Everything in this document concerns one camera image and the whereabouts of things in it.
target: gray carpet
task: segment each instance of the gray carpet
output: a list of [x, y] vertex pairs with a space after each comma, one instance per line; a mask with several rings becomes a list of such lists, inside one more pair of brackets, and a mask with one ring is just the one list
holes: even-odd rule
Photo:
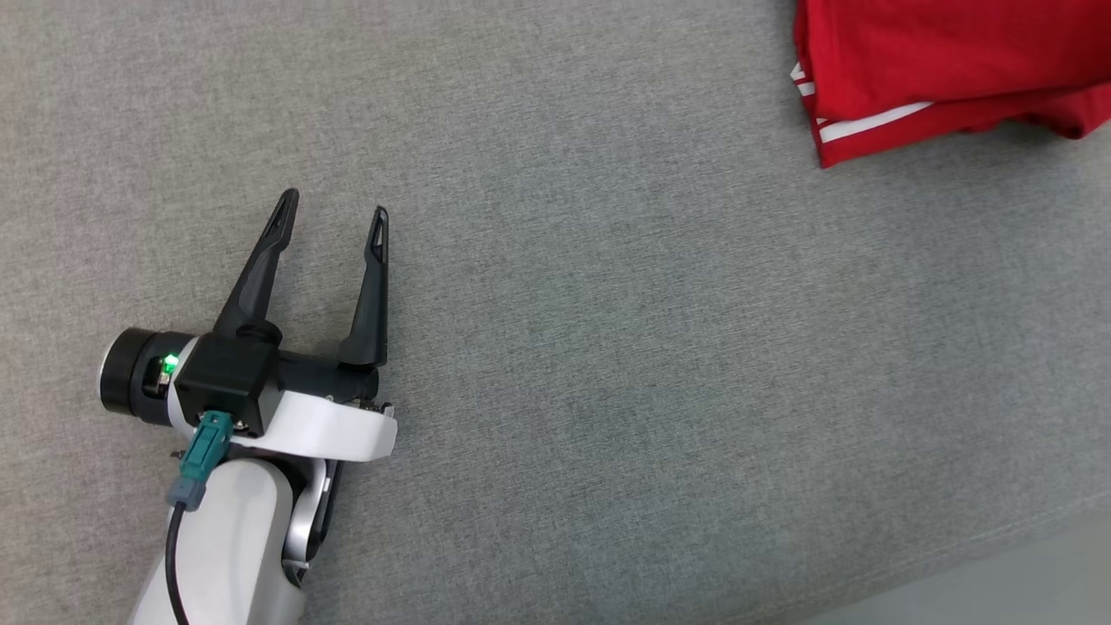
[[392, 221], [306, 624], [783, 623], [1111, 508], [1111, 131], [821, 171], [790, 2], [164, 4], [0, 8], [2, 623], [127, 616], [182, 441], [97, 365], [287, 185], [292, 350]]

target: white stripe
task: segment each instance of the white stripe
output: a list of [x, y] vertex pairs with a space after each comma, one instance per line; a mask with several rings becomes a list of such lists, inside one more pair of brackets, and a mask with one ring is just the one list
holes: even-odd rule
[[880, 125], [883, 125], [884, 123], [891, 123], [892, 121], [897, 119], [902, 119], [909, 114], [914, 114], [932, 103], [933, 102], [918, 102], [914, 104], [907, 104], [904, 107], [891, 109], [889, 111], [883, 111], [881, 113], [877, 113], [871, 117], [865, 117], [863, 119], [854, 119], [852, 121], [835, 121], [819, 130], [818, 133], [819, 135], [821, 135], [823, 143], [829, 143], [830, 141], [833, 141], [835, 139], [841, 139], [850, 134], [855, 134], [858, 132], [871, 130], [872, 128], [878, 128]]

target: teal connector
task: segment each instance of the teal connector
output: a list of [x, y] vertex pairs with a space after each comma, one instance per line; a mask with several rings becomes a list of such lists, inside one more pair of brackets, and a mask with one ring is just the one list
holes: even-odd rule
[[186, 511], [193, 512], [204, 497], [204, 483], [231, 446], [233, 426], [231, 415], [220, 411], [208, 411], [201, 415], [201, 423], [193, 433], [189, 450], [181, 458], [181, 475], [166, 496], [171, 506], [184, 504]]

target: red cloth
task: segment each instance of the red cloth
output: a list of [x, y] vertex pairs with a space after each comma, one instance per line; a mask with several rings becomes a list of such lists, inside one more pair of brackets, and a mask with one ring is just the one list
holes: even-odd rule
[[1104, 0], [800, 0], [792, 78], [822, 167], [1008, 118], [1077, 139], [1111, 118], [1109, 26]]

